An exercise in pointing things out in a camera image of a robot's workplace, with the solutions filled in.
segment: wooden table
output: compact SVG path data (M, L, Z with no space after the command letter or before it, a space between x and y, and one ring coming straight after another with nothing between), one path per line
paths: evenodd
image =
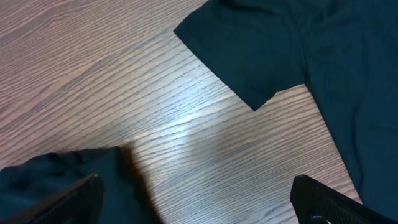
M165 223L297 223L298 174L359 200L304 86L253 112L175 36L204 2L0 1L0 167L123 145Z

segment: cloth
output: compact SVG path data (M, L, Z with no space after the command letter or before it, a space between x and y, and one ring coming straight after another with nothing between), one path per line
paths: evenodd
M253 110L306 84L365 206L398 221L397 12L397 0L210 0L175 33Z
M105 196L98 224L158 223L118 147L50 153L0 171L0 220L27 209L86 175L102 177Z

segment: clothing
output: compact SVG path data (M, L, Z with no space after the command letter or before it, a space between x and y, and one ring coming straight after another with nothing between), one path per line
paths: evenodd
M253 110L306 84L363 203L398 221L397 12L397 0L210 0L175 33Z
M92 173L101 176L105 187L98 224L158 223L118 147L49 153L4 168L0 171L0 221Z

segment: wrinkled fabric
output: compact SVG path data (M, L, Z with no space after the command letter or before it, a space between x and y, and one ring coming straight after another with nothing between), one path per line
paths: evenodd
M0 171L0 221L97 173L105 195L98 224L158 223L118 147L49 153Z
M253 110L306 84L365 206L398 221L398 1L210 0L176 29Z

